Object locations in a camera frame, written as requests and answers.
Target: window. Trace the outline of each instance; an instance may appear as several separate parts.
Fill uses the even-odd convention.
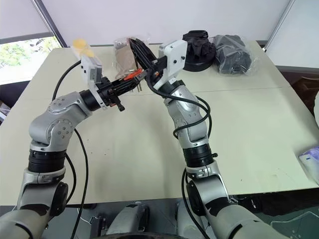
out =
[[[0,45],[0,85],[30,81],[47,55],[61,47],[55,37]]]

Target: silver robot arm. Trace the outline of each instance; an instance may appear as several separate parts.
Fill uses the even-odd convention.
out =
[[[158,94],[158,90],[166,95],[198,102],[183,82],[176,80],[185,64],[185,41],[162,45],[159,48],[159,59],[156,60],[143,43],[138,40],[131,42],[137,61],[145,70],[152,71],[153,78],[148,74],[149,79],[146,81],[151,89],[155,89],[152,89],[155,93]],[[175,128],[202,119],[199,106],[164,98]],[[211,153],[204,121],[179,130],[177,137],[183,149],[187,177],[191,179],[186,185],[191,208],[198,216],[206,216],[218,239],[287,239],[247,209],[231,202],[214,160],[217,154]]]
[[[37,239],[47,223],[60,215],[66,205],[65,152],[75,126],[92,115],[78,92],[51,102],[30,125],[29,166],[16,211],[0,218],[0,238]]]
[[[74,128],[99,108],[117,105],[123,111],[118,96],[134,89],[144,77],[141,74],[110,82],[102,78],[97,59],[82,57],[81,62],[89,90],[55,99],[29,127],[29,165],[23,173],[16,211],[0,217],[0,239],[41,237],[49,220],[60,215],[66,206],[68,185],[61,180]]]

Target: white table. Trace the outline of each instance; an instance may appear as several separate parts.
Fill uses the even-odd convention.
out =
[[[158,46],[151,46],[156,53]],[[178,78],[211,106],[210,146],[229,194],[253,194],[317,187],[297,156],[319,143],[315,119],[256,42],[259,58],[253,76],[227,77],[214,67]],[[103,75],[114,80],[113,48],[95,47]],[[0,126],[0,205],[16,203],[22,172],[28,164],[30,122],[48,106],[54,87],[76,58],[71,49],[54,49]],[[143,91],[121,96],[126,110],[98,110],[78,125],[89,156],[86,203],[181,197],[185,166],[182,149],[172,136],[173,122],[163,104],[143,82]],[[87,89],[80,69],[61,84],[58,95]],[[73,136],[68,153],[78,184],[71,203],[79,203],[85,167]],[[72,173],[64,182],[72,187]]]

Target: wall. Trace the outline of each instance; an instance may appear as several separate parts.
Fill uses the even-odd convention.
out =
[[[289,0],[43,0],[68,45],[75,38],[112,44],[127,35],[151,42],[181,38],[193,29],[268,40]]]
[[[267,55],[279,66],[319,68],[319,1],[295,0]]]
[[[48,31],[30,0],[0,1],[0,39]]]

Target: black cable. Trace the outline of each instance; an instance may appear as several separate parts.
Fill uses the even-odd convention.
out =
[[[63,75],[61,76],[60,80],[58,81],[58,83],[56,84],[56,87],[54,89],[54,92],[53,92],[53,96],[52,96],[52,101],[55,100],[56,98],[56,94],[58,93],[58,90],[59,90],[59,87],[63,81],[63,79],[65,78],[65,76],[73,69],[75,68],[76,66],[80,65],[81,64],[81,60],[75,62],[72,66],[70,66],[64,73]]]
[[[54,92],[53,92],[53,96],[52,96],[52,101],[55,100],[56,98],[56,94],[59,90],[59,87],[63,81],[63,79],[65,78],[65,76],[73,69],[75,68],[76,66],[80,65],[81,64],[81,60],[80,61],[77,61],[76,63],[74,63],[72,66],[70,66],[64,73],[63,75],[61,76],[60,80],[58,81],[58,83],[56,84],[56,87],[54,89]],[[75,233],[76,233],[76,230],[77,230],[77,227],[79,225],[79,221],[81,219],[81,215],[82,215],[82,211],[83,211],[83,206],[84,206],[84,201],[85,201],[85,196],[86,196],[86,190],[87,190],[87,186],[88,186],[88,180],[89,180],[89,163],[88,163],[88,155],[86,153],[86,150],[85,150],[85,147],[84,147],[84,144],[83,144],[83,140],[79,134],[79,132],[74,129],[74,132],[76,133],[76,135],[78,136],[79,138],[79,141],[80,141],[80,144],[81,144],[81,147],[82,147],[82,150],[83,150],[83,153],[84,153],[84,157],[85,157],[85,183],[84,183],[84,190],[83,190],[83,195],[82,195],[82,200],[81,200],[81,206],[80,206],[80,209],[79,209],[79,213],[78,213],[78,217],[76,219],[76,222],[75,222],[75,225],[74,225],[74,228],[73,228],[73,232],[72,232],[72,235],[71,235],[71,239],[74,238],[75,236]],[[76,174],[75,174],[75,169],[74,169],[74,166],[72,164],[72,161],[70,159],[70,157],[68,156],[68,154],[66,154],[66,159],[67,161],[70,163],[70,167],[71,167],[71,170],[72,170],[72,173],[73,173],[73,187],[72,187],[72,191],[67,199],[67,202],[71,199],[71,196],[73,195],[74,193],[74,190],[75,190],[75,186],[76,186]]]
[[[201,119],[201,120],[198,120],[194,123],[190,123],[190,124],[187,124],[187,125],[184,125],[184,126],[181,126],[181,127],[178,127],[176,128],[174,131],[173,131],[173,135],[175,138],[178,138],[177,137],[177,134],[176,132],[181,130],[181,129],[184,129],[184,128],[188,128],[188,127],[192,127],[192,126],[195,126],[201,122],[203,122],[204,120],[206,120],[207,118],[209,119],[209,127],[208,127],[208,137],[210,136],[210,133],[211,133],[211,128],[212,128],[212,119],[211,119],[211,116],[210,116],[210,106],[209,104],[203,100],[202,98],[197,97],[197,99],[201,102],[203,102],[205,104],[205,106],[207,108],[205,108],[202,104],[196,102],[196,101],[192,101],[192,100],[189,100],[189,99],[185,99],[185,98],[181,98],[181,97],[176,97],[176,96],[172,96],[172,95],[169,95],[169,94],[166,94],[164,92],[161,92],[159,90],[156,90],[152,84],[151,84],[151,73],[152,71],[148,71],[148,74],[147,76],[145,77],[146,79],[146,83],[148,85],[148,87],[150,88],[151,91],[153,91],[155,94],[157,95],[160,95],[164,98],[170,98],[172,100],[177,100],[177,101],[183,101],[183,102],[187,102],[187,103],[191,103],[191,104],[194,104],[196,106],[199,106],[200,108],[202,108],[205,112],[206,112],[206,115]],[[188,206],[188,203],[187,203],[187,200],[186,200],[186,196],[185,196],[185,191],[184,191],[184,180],[186,181],[186,183],[188,183],[188,179],[187,179],[187,176],[186,176],[186,168],[184,169],[183,171],[183,175],[182,175],[182,179],[181,179],[181,193],[182,193],[182,197],[183,197],[183,201],[184,201],[184,204],[185,204],[185,207],[186,207],[186,210],[190,216],[190,218],[192,219],[192,221],[194,222],[194,224],[197,226],[197,228],[199,229],[199,231],[202,233],[202,235],[204,236],[205,239],[210,239],[209,236],[207,235],[206,231],[200,226],[200,224],[198,223],[198,221],[195,219],[195,217],[193,216],[192,212],[190,211],[189,209],[189,206]]]
[[[68,154],[65,155],[66,160],[68,161],[68,163],[70,164],[71,170],[72,170],[72,174],[73,174],[73,186],[72,186],[72,190],[70,192],[70,195],[68,196],[67,200],[66,200],[66,204],[68,204],[68,202],[70,201],[70,199],[72,198],[72,195],[75,191],[75,187],[76,187],[76,172],[75,172],[75,168],[73,166],[73,163],[69,157]]]
[[[210,112],[210,106],[209,106],[209,104],[208,104],[205,100],[203,100],[201,97],[198,97],[198,96],[196,96],[196,97],[198,98],[199,101],[203,102],[203,103],[206,105],[207,109],[208,109],[209,112]],[[211,120],[210,114],[209,114],[209,116],[208,116],[208,120],[209,120],[209,124],[208,124],[208,137],[210,137],[211,127],[212,127],[212,120]]]
[[[59,79],[58,83],[56,84],[55,86],[55,89],[54,89],[54,92],[53,92],[53,96],[52,96],[52,101],[55,100],[56,98],[56,94],[58,93],[58,90],[59,90],[59,87],[62,83],[62,81],[64,80],[64,78],[66,77],[66,75],[73,69],[75,68],[76,66],[80,65],[81,64],[81,60],[80,61],[77,61],[75,62],[72,66],[70,66],[64,73],[63,75],[61,76],[61,78]],[[72,190],[71,190],[71,193],[69,195],[69,197],[67,198],[66,200],[66,203],[68,203],[74,193],[74,190],[75,190],[75,187],[76,187],[76,173],[75,173],[75,169],[74,169],[74,165],[69,157],[69,155],[66,153],[65,154],[65,157],[68,161],[68,163],[70,164],[70,167],[71,167],[71,170],[72,170],[72,174],[73,174],[73,186],[72,186]]]
[[[197,226],[197,228],[200,230],[200,232],[203,234],[205,239],[210,239],[209,236],[207,235],[207,233],[205,232],[205,230],[200,226],[200,224],[196,221],[195,217],[193,216],[193,213],[190,211],[189,207],[188,207],[188,203],[186,200],[186,196],[185,196],[185,191],[184,191],[184,180],[185,180],[185,176],[186,176],[186,169],[184,169],[183,171],[183,175],[181,177],[181,194],[183,196],[183,201],[186,207],[186,210],[190,216],[190,218],[192,219],[192,221],[195,223],[195,225]]]
[[[77,229],[77,227],[79,225],[79,222],[80,222],[80,219],[81,219],[82,210],[83,210],[83,206],[84,206],[85,195],[86,195],[86,189],[88,187],[88,181],[89,181],[88,155],[86,153],[86,150],[85,150],[85,147],[84,147],[84,144],[83,144],[83,141],[82,141],[82,138],[81,138],[79,132],[76,129],[74,129],[74,132],[78,135],[78,138],[80,140],[80,144],[82,146],[82,150],[83,150],[83,153],[84,153],[84,157],[85,157],[85,183],[84,183],[84,190],[83,190],[83,195],[82,195],[82,200],[81,200],[81,206],[80,206],[78,217],[76,219],[76,222],[75,222],[75,225],[74,225],[74,228],[73,228],[71,239],[74,239],[74,236],[75,236],[75,233],[76,233],[76,229]]]

